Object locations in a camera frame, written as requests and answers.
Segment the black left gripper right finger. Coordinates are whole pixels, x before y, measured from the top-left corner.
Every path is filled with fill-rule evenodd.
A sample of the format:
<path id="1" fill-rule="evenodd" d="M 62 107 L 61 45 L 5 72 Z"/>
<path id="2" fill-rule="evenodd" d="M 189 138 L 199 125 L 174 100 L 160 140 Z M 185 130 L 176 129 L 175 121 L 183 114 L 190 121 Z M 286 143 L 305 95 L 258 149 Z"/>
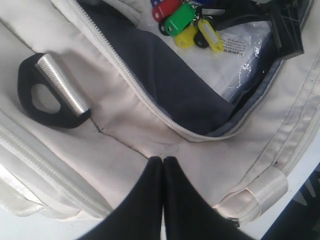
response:
<path id="1" fill-rule="evenodd" d="M 163 160 L 164 222 L 168 240 L 245 240 L 236 224 L 201 197 L 176 157 Z"/>

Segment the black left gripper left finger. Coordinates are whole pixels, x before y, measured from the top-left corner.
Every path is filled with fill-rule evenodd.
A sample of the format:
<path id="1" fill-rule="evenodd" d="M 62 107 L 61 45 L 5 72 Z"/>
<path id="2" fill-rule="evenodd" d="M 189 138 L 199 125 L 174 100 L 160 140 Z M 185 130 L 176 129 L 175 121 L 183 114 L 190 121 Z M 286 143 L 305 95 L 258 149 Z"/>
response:
<path id="1" fill-rule="evenodd" d="M 80 239 L 159 240 L 163 215 L 162 173 L 162 159 L 150 157 L 121 204 Z"/>

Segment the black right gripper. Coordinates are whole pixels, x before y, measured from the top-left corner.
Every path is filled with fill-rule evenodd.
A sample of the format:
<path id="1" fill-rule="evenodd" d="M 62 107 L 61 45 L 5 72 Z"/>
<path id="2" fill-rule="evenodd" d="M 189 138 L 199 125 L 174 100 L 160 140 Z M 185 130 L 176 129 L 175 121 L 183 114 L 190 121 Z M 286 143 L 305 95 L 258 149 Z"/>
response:
<path id="1" fill-rule="evenodd" d="M 297 0 L 257 0 L 266 14 L 224 14 L 214 18 L 214 29 L 222 31 L 230 27 L 253 22 L 270 21 L 271 34 L 262 47 L 264 57 L 288 60 L 305 53 Z"/>

